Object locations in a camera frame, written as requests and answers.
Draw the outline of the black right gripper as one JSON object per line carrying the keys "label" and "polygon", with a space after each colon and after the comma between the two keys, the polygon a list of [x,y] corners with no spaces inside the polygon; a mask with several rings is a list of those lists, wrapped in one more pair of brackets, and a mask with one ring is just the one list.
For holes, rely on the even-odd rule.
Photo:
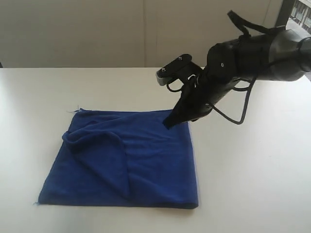
{"label": "black right gripper", "polygon": [[180,123],[207,116],[213,107],[239,82],[236,77],[201,75],[182,91],[181,98],[163,120],[170,129]]}

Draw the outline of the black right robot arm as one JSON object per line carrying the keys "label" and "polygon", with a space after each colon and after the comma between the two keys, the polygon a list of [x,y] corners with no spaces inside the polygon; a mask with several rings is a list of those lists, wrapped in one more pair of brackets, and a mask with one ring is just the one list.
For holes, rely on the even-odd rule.
{"label": "black right robot arm", "polygon": [[293,30],[272,34],[242,35],[218,43],[207,53],[207,64],[199,67],[189,54],[182,54],[157,72],[161,86],[182,82],[181,94],[172,112],[164,119],[166,128],[196,121],[216,110],[216,104],[230,91],[240,91],[239,82],[249,85],[245,103],[257,80],[293,82],[311,70],[311,40]]}

